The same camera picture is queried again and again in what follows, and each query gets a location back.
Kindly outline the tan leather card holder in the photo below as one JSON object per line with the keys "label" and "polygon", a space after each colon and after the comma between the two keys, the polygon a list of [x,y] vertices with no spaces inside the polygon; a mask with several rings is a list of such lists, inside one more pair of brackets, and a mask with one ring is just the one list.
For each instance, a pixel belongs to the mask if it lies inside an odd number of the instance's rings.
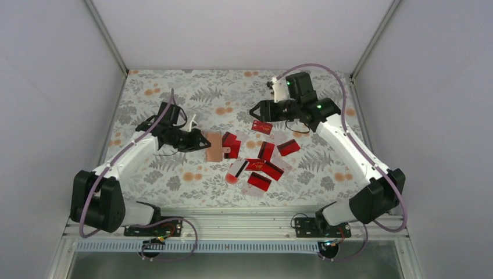
{"label": "tan leather card holder", "polygon": [[206,148],[206,161],[221,162],[223,160],[222,134],[207,132],[206,139],[210,142],[210,147]]}

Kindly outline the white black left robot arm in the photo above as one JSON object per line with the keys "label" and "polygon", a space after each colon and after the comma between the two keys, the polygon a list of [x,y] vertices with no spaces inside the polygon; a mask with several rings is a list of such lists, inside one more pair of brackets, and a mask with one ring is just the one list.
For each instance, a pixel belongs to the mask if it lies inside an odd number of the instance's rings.
{"label": "white black left robot arm", "polygon": [[146,235],[160,231],[160,207],[126,200],[121,183],[165,145],[179,153],[211,147],[193,121],[185,121],[189,126],[186,130],[177,123],[179,116],[184,115],[183,109],[174,102],[163,102],[158,114],[140,123],[129,142],[108,161],[75,175],[69,217],[79,223],[83,238],[89,236],[84,233],[84,225],[109,233],[120,227],[139,227]]}

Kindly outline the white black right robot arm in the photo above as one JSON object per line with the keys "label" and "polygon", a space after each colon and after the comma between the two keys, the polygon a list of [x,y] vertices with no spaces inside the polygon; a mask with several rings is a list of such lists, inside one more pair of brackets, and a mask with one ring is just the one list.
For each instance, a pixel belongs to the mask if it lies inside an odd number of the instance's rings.
{"label": "white black right robot arm", "polygon": [[250,109],[250,115],[262,122],[299,120],[328,142],[362,187],[353,197],[319,209],[315,213],[316,232],[328,237],[342,223],[376,222],[378,217],[401,205],[403,171],[390,169],[354,135],[345,121],[345,107],[339,107],[328,97],[319,98],[306,72],[287,76],[285,83],[287,89],[283,90],[279,78],[268,81],[274,98],[260,101]]}

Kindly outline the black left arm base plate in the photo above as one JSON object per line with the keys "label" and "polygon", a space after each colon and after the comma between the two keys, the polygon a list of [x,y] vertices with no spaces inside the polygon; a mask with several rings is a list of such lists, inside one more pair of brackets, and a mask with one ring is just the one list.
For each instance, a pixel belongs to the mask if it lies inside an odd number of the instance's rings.
{"label": "black left arm base plate", "polygon": [[179,237],[183,219],[181,217],[160,216],[151,221],[151,227],[126,227],[126,237]]}

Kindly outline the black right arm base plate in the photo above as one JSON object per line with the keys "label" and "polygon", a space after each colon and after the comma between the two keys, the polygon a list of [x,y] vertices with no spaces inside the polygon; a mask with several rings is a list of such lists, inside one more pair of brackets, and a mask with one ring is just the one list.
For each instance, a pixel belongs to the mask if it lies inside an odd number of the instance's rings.
{"label": "black right arm base plate", "polygon": [[292,225],[298,238],[349,238],[351,226],[342,223],[337,226],[321,224],[314,217],[296,217]]}

